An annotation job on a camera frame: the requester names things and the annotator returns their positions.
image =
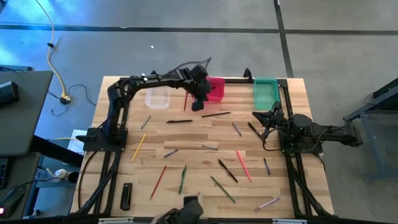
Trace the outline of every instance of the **gray floor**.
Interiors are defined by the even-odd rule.
[[[55,24],[79,26],[277,28],[272,0],[41,0]],[[288,29],[398,30],[395,0],[280,0]],[[47,24],[35,1],[9,0],[3,24]],[[46,43],[51,32],[0,30],[2,64],[48,70]],[[286,77],[279,34],[164,32],[56,32],[52,61],[66,86],[84,84],[93,100],[105,75],[166,71],[187,60],[212,56],[213,76],[240,77],[249,67],[257,77]],[[312,115],[321,124],[341,119],[363,105],[363,98],[397,77],[398,36],[287,35],[295,77],[305,79]],[[60,94],[56,78],[50,89]],[[72,89],[73,103],[62,116],[56,99],[46,99],[36,133],[43,138],[69,136],[86,129],[94,106],[84,89]],[[326,174],[337,215],[398,222],[397,179],[363,182],[374,172],[367,142],[359,148],[325,143]],[[44,190],[37,208],[44,215],[65,214],[64,198],[49,205]]]

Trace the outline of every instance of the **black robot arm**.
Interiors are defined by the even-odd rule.
[[[323,141],[338,141],[352,147],[362,144],[361,136],[354,126],[319,125],[304,114],[295,114],[285,119],[281,108],[281,103],[276,101],[270,111],[252,114],[265,127],[261,135],[264,142],[270,132],[278,130],[280,148],[284,152],[319,153],[322,152],[320,142]]]
[[[208,100],[206,94],[211,91],[211,86],[206,79],[207,75],[205,68],[202,65],[197,65],[192,70],[187,68],[178,69],[165,75],[159,75],[153,71],[148,76],[121,78],[108,88],[108,116],[110,118],[102,127],[106,138],[115,143],[121,140],[122,130],[118,126],[120,111],[141,89],[160,86],[183,88],[195,97],[195,102],[192,103],[192,110],[202,110],[204,107],[203,102]]]

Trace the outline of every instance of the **orange pencil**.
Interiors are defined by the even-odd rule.
[[[246,173],[247,177],[249,178],[249,180],[250,180],[250,182],[251,182],[251,177],[250,177],[250,174],[249,174],[248,170],[246,169],[246,166],[244,165],[244,162],[243,162],[243,159],[242,159],[242,157],[241,157],[241,154],[239,153],[239,151],[238,151],[238,150],[236,150],[236,153],[237,153],[237,155],[238,155],[238,157],[239,157],[239,160],[240,160],[240,161],[241,161],[241,163],[242,163],[242,166],[243,166],[244,172]]]
[[[166,171],[166,168],[167,168],[167,166],[164,166],[163,171],[162,171],[162,173],[161,173],[161,175],[160,175],[160,177],[159,177],[159,180],[157,180],[157,183],[156,183],[156,185],[155,185],[154,191],[153,191],[152,194],[150,195],[149,200],[151,200],[152,197],[154,196],[155,191],[156,191],[156,189],[157,189],[157,186],[159,185],[160,180],[162,180],[162,177],[163,177],[164,172]]]

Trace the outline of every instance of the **wooden tabletop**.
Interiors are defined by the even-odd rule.
[[[108,96],[106,89],[118,81],[120,77],[104,77],[98,104],[95,111],[93,126],[97,127],[107,117]],[[304,80],[288,79],[290,98],[294,113],[302,113],[311,117]],[[112,216],[115,217],[153,217],[165,213],[172,208],[182,208],[183,197],[200,193],[199,202],[203,207],[203,218],[289,218],[293,217],[292,199],[284,156],[278,152],[263,150],[261,140],[249,129],[250,121],[261,133],[263,128],[251,114],[254,111],[253,85],[226,84],[224,98],[221,103],[207,103],[202,111],[192,112],[191,98],[187,101],[187,110],[183,111],[185,91],[170,89],[170,106],[167,110],[152,110],[145,105],[146,90],[141,90],[131,101],[127,128],[129,136],[127,146],[122,153],[118,180],[113,200]],[[284,95],[280,91],[282,105]],[[201,115],[230,111],[231,114],[201,118]],[[152,118],[141,130],[141,125],[151,115]],[[168,120],[192,119],[191,123],[167,124]],[[235,131],[234,122],[242,136]],[[132,156],[147,132],[146,139],[134,162]],[[203,148],[207,144],[218,147],[218,151]],[[278,149],[277,133],[273,132],[267,140],[266,147]],[[164,158],[168,152],[178,152]],[[248,180],[236,155],[238,149],[252,177]],[[100,177],[103,163],[103,152],[97,153],[88,164],[81,184],[82,204],[92,194]],[[271,170],[268,175],[263,157]],[[239,183],[227,175],[218,164],[221,159],[238,179]],[[152,200],[149,197],[155,187],[164,165],[167,170],[160,181]],[[187,165],[187,173],[182,194],[178,194],[181,174]],[[323,205],[326,211],[333,213],[330,193],[325,172],[319,158],[311,154],[303,155],[303,165],[308,188]],[[210,174],[232,195],[233,203],[225,193],[215,185]],[[123,183],[133,183],[130,211],[122,211],[120,206]],[[104,191],[101,211],[103,211],[108,188]],[[275,198],[280,200],[259,212],[254,209]],[[298,199],[302,211],[302,194],[298,190]],[[71,212],[78,209],[77,188],[73,196]]]

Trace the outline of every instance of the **plastic bin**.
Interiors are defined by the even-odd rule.
[[[167,109],[169,108],[170,87],[162,86],[147,89],[145,104],[150,109]]]
[[[254,106],[256,110],[271,110],[275,101],[279,101],[276,78],[256,77],[254,79]]]
[[[207,78],[211,85],[211,93],[207,94],[207,98],[212,102],[220,102],[224,97],[225,79],[224,78]]]

